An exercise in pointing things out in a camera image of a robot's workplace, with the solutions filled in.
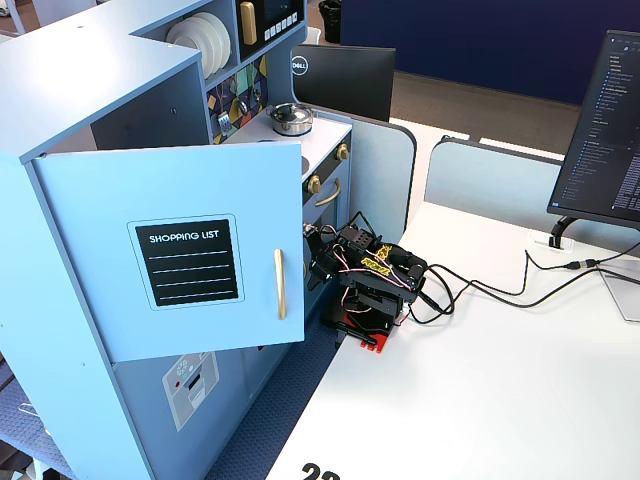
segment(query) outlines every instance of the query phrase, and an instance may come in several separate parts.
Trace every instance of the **blue partition wall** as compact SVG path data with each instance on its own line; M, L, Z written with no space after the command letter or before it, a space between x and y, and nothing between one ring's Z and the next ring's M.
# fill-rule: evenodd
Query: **blue partition wall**
M582 104L607 30L637 0L345 0L342 43L395 47L401 71Z

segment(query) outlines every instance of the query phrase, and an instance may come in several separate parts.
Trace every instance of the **white plate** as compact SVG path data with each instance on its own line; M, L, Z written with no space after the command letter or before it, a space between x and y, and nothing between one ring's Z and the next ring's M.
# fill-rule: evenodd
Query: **white plate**
M211 75L213 71L213 47L207 34L196 22L182 21L176 23L167 34L167 42L182 46L190 46L190 42L195 44L198 50L202 52L202 74L204 78Z
M209 43L211 44L211 48L213 49L213 70L212 74L216 73L220 68L220 64L222 62L222 39L218 34L218 31L213 28L211 23L209 23L204 18L198 17L198 15L194 15L193 17L189 17L185 20L189 22L196 22L200 28L206 33L207 38L209 39Z
M200 12L196 13L194 17L204 18L218 32L218 35L222 40L222 62L220 63L220 68L224 68L224 66L229 61L229 57L231 56L231 37L229 36L227 27L224 26L222 20L220 20L215 15L212 15L211 13Z

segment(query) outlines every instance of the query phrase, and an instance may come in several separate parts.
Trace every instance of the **chalkboard label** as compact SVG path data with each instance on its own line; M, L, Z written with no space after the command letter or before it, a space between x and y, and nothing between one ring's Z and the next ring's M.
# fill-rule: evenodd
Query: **chalkboard label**
M133 228L155 307L241 300L235 223L229 218L142 223Z

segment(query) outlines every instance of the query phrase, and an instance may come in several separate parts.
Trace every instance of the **monitor stand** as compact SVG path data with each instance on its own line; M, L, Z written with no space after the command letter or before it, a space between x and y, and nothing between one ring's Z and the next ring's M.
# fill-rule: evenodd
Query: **monitor stand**
M604 282L624 319L630 322L640 322L640 260L612 260L603 263L602 268L638 281L638 283L633 283L602 273L602 278L604 278Z

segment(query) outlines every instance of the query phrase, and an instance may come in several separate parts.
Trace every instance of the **colorful geometric panel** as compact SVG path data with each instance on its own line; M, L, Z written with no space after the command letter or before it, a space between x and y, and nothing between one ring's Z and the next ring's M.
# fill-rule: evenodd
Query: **colorful geometric panel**
M249 108L247 115L243 116L240 112L238 100L243 101ZM217 135L213 143L215 145L224 143L227 138L260 113L268 101L267 59L263 55L207 92L209 116L217 116L222 111L226 111L232 125L231 131L226 136Z

